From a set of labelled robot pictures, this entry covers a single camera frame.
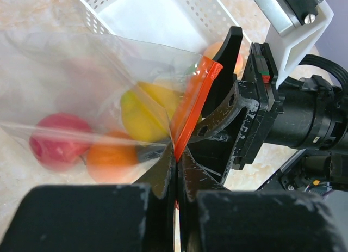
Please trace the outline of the orange fruit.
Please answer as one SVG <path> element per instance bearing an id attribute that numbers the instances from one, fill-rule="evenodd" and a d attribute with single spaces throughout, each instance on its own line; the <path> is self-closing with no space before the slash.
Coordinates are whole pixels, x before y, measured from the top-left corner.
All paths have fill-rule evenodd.
<path id="1" fill-rule="evenodd" d="M 109 143 L 109 139 L 130 140 L 122 131 L 105 134 L 91 145 L 85 160 L 90 177 L 97 183 L 126 183 L 138 164 L 135 146 L 127 143 Z"/>

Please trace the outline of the green toy watermelon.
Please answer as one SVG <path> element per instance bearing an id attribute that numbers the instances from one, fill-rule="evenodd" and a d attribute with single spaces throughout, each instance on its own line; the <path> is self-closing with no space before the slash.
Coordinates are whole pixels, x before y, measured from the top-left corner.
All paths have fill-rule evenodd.
<path id="1" fill-rule="evenodd" d="M 184 74 L 185 74 L 185 75 L 193 74 L 193 73 L 196 71 L 197 66 L 198 66 L 198 63 L 193 63 L 193 64 L 191 64 L 191 65 L 188 67 L 188 69 L 185 71 Z"/>

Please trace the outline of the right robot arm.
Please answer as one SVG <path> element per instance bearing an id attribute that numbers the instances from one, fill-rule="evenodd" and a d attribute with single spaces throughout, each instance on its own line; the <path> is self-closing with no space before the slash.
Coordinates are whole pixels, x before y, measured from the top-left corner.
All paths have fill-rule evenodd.
<path id="1" fill-rule="evenodd" d="M 214 59 L 223 69 L 209 93 L 199 123 L 181 157 L 189 188 L 221 188 L 231 169 L 252 163 L 264 143 L 296 150 L 262 189 L 312 190 L 326 185 L 347 190 L 347 71 L 320 56 L 302 65 L 331 73 L 299 80 L 280 76 L 270 46 L 253 43 L 241 79 L 233 74 L 243 39 L 231 27 Z"/>

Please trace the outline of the yellow lemon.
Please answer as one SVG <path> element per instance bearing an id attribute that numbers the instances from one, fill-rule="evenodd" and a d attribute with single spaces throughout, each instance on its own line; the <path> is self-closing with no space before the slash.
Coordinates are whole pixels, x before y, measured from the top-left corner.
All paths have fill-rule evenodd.
<path id="1" fill-rule="evenodd" d="M 171 120 L 184 93 L 162 84 L 138 82 L 120 97 L 121 120 L 136 141 L 157 143 L 171 140 Z"/>

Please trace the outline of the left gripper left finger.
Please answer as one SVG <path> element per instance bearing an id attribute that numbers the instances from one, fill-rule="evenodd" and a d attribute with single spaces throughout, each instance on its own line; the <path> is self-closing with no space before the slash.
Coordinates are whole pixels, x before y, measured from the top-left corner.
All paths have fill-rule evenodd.
<path id="1" fill-rule="evenodd" d="M 130 185 L 42 185 L 20 202 L 1 251 L 173 251 L 176 160 L 168 145 Z"/>

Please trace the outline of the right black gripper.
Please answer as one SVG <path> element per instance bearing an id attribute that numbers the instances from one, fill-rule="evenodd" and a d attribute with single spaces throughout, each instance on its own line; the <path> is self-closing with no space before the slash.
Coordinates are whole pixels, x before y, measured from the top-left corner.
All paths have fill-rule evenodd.
<path id="1" fill-rule="evenodd" d="M 205 119 L 195 126 L 188 145 L 194 162 L 220 184 L 231 169 L 243 170 L 254 162 L 283 113 L 284 99 L 276 89 L 278 71 L 269 44 L 251 44 L 243 76 L 236 80 L 242 40 L 242 28 L 230 27 L 213 55 L 222 70 L 202 109 Z"/>

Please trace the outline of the clear zip top bag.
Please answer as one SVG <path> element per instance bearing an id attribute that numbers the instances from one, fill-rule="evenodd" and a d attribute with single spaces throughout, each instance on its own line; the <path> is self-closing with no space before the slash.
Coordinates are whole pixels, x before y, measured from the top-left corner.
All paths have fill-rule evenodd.
<path id="1" fill-rule="evenodd" d="M 171 140 L 144 143 L 131 138 L 107 142 L 135 146 L 139 162 L 126 183 L 147 172 L 168 145 L 173 146 L 178 161 L 202 119 L 204 103 L 222 65 L 203 57 L 190 75 L 157 73 L 144 65 L 127 67 L 99 52 L 91 37 L 82 33 L 1 32 L 1 130 L 23 146 L 51 177 L 75 183 L 95 182 L 85 165 L 91 145 L 112 131 L 128 134 L 121 120 L 121 95 L 138 82 L 162 84 L 184 93 L 170 123 Z M 91 145 L 79 162 L 67 171 L 56 172 L 34 157 L 29 138 L 43 118 L 60 112 L 82 118 L 92 133 Z"/>

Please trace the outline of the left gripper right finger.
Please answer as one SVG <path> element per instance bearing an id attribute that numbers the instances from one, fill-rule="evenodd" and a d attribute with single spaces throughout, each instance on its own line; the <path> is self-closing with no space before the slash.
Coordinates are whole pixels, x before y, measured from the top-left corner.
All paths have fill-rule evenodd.
<path id="1" fill-rule="evenodd" d="M 177 164 L 181 251 L 346 251 L 330 209 L 303 192 L 236 192 L 185 150 Z"/>

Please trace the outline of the red apple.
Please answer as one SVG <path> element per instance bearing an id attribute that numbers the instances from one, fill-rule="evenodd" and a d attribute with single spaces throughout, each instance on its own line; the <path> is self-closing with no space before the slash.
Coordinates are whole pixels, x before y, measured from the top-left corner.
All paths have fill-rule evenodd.
<path id="1" fill-rule="evenodd" d="M 34 157 L 48 170 L 63 172 L 75 166 L 91 145 L 91 126 L 69 113 L 43 118 L 29 138 Z"/>

